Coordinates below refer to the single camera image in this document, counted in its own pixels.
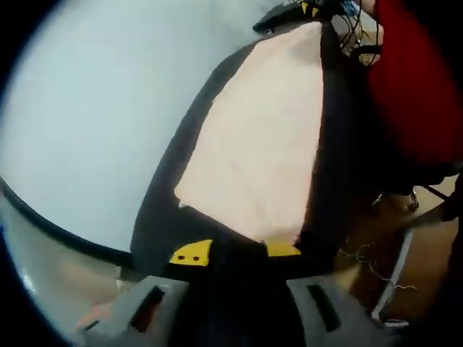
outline black chair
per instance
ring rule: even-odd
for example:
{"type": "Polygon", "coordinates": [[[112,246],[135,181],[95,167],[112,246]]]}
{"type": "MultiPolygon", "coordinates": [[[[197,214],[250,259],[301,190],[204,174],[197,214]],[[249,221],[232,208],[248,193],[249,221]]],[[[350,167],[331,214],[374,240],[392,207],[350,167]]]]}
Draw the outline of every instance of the black chair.
{"type": "Polygon", "coordinates": [[[458,163],[446,163],[438,166],[428,166],[418,163],[411,163],[405,160],[398,150],[395,149],[393,142],[384,132],[384,126],[378,116],[378,112],[373,101],[368,95],[367,75],[371,64],[375,63],[376,57],[381,55],[382,46],[361,46],[355,48],[350,53],[350,61],[355,73],[355,79],[358,81],[358,93],[365,101],[366,117],[373,117],[370,124],[374,124],[370,132],[375,136],[374,146],[372,149],[377,151],[372,153],[375,160],[376,175],[375,182],[379,189],[378,196],[373,201],[373,209],[377,210],[379,202],[388,194],[398,194],[410,196],[411,202],[407,206],[410,212],[415,212],[419,208],[419,202],[415,193],[414,187],[422,186],[429,192],[439,196],[442,199],[447,197],[430,187],[440,184],[446,177],[455,176],[463,169],[463,161],[458,163]],[[369,59],[363,59],[364,56],[369,56],[369,59]]]}

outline gray plastic part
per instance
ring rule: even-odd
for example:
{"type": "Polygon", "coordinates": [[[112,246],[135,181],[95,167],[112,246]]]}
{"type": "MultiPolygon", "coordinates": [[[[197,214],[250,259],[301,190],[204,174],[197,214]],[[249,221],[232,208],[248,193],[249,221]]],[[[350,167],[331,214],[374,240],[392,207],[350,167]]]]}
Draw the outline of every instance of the gray plastic part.
{"type": "Polygon", "coordinates": [[[396,336],[392,329],[376,325],[360,303],[336,286],[330,277],[288,280],[286,284],[297,305],[306,346],[392,346],[396,336]],[[318,306],[310,294],[310,286],[320,286],[334,308],[340,326],[329,333],[318,306]]]}
{"type": "Polygon", "coordinates": [[[179,280],[148,276],[130,290],[122,292],[113,303],[111,316],[100,320],[90,329],[81,330],[76,342],[79,343],[84,337],[91,346],[121,346],[121,340],[126,343],[132,340],[132,346],[144,346],[146,343],[147,346],[167,346],[175,315],[187,287],[188,283],[179,280]],[[140,333],[130,326],[130,322],[146,296],[155,288],[161,289],[164,295],[147,332],[140,333]]]}

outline pink fabric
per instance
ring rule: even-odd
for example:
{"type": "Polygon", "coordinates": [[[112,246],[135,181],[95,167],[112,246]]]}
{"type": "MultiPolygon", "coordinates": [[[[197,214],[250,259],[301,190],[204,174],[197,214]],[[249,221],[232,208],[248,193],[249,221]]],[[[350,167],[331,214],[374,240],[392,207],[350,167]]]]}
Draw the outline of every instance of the pink fabric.
{"type": "Polygon", "coordinates": [[[256,241],[301,231],[318,147],[321,24],[258,43],[216,97],[175,188],[256,241]]]}

